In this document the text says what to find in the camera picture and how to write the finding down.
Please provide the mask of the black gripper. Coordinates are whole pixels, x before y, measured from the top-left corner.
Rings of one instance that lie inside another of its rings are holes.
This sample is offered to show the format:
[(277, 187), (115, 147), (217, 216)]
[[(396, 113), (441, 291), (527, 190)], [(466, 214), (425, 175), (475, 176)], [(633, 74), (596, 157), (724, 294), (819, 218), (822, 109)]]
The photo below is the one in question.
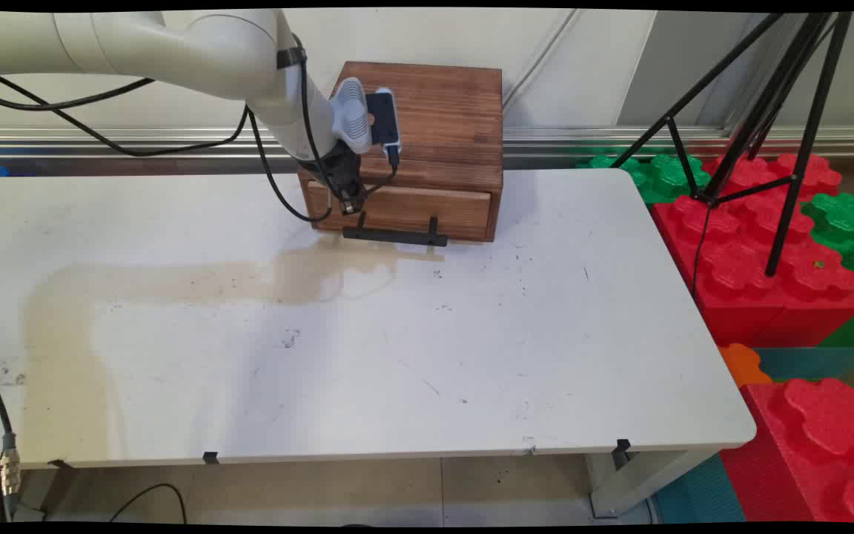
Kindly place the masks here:
[(363, 209), (368, 196), (368, 189), (360, 179), (360, 155), (353, 152), (343, 141), (336, 141), (332, 150), (320, 159), (311, 158), (306, 168), (313, 177), (322, 180), (323, 185), (330, 185), (333, 193), (340, 201), (343, 216), (352, 216)]

